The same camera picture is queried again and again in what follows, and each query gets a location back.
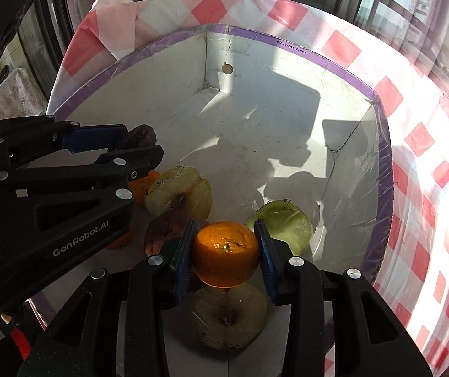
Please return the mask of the small orange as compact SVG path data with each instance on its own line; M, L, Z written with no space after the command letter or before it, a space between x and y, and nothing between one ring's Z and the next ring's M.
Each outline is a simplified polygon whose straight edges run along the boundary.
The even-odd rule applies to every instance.
M160 176L161 174L157 170L151 170L147 176L138 178L128 183L128 188L133 194L134 201L137 205L144 205L144 199L147 195L149 187L155 183Z

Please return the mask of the yellow fruit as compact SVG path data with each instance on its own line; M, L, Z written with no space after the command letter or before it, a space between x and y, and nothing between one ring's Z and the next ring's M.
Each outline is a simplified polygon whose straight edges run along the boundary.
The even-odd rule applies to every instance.
M212 209L213 193L196 168L179 165L164 172L149 187L144 204L154 216L184 209L191 217L206 220Z

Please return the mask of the small orange tangerine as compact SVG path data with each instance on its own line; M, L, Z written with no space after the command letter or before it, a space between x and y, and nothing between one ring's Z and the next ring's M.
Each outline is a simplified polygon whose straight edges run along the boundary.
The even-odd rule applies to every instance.
M258 267L259 245L253 232L234 221L220 221L199 230L193 242L193 267L199 279L214 288L235 288Z

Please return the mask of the brown apple slice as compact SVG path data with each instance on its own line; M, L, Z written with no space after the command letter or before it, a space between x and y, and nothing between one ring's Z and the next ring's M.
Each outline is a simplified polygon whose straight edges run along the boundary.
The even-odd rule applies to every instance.
M191 300L191 327L197 341L217 350L243 349L266 324L265 295L249 283L235 288L201 288Z

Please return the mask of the green melon half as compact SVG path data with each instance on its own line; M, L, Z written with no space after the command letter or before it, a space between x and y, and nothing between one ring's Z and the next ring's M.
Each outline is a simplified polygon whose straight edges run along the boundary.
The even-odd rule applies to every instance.
M313 227L306 214L288 199L265 203L252 214L246 226L253 232L254 223L263 220L273 239L284 241L293 255L302 255L309 246Z

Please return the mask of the large orange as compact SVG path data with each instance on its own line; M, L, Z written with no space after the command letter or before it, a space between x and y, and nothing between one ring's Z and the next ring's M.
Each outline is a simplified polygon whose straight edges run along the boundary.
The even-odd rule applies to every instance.
M129 232L113 241L110 245L106 246L107 250L118 250L127 247L133 239L136 237L136 230L132 227Z

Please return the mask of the dark round fruit left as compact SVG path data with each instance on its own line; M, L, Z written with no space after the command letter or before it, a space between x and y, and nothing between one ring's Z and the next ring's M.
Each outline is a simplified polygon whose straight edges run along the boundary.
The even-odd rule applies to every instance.
M125 148L149 147L156 144L156 134L153 127L141 124L127 133L123 146Z

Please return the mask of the dark red apple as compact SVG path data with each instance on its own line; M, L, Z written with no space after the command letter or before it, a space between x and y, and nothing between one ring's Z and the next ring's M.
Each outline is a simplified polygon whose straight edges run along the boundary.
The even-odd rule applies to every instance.
M209 225L204 219L191 216L184 209L170 209L153 219L144 234L143 247L147 257L158 255L165 241L180 238L185 231L188 220L197 222L198 229Z

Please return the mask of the red white checkered tablecloth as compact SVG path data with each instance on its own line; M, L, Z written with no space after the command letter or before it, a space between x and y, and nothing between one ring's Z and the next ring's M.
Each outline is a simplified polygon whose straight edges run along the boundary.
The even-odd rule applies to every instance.
M147 123L212 221L286 198L308 256L360 269L434 375L449 367L449 98L379 39L288 0L97 0L48 112Z

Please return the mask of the purple cardboard box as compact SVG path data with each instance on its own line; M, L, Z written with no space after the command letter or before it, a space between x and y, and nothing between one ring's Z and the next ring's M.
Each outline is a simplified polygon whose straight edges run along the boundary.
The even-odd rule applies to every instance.
M53 111L74 151L97 128L154 128L157 181L140 252L101 263L100 220L51 248L84 257L22 376L373 376L403 335L369 278L392 219L392 148L377 94L338 64L231 25L176 31ZM82 280L67 291L76 275Z

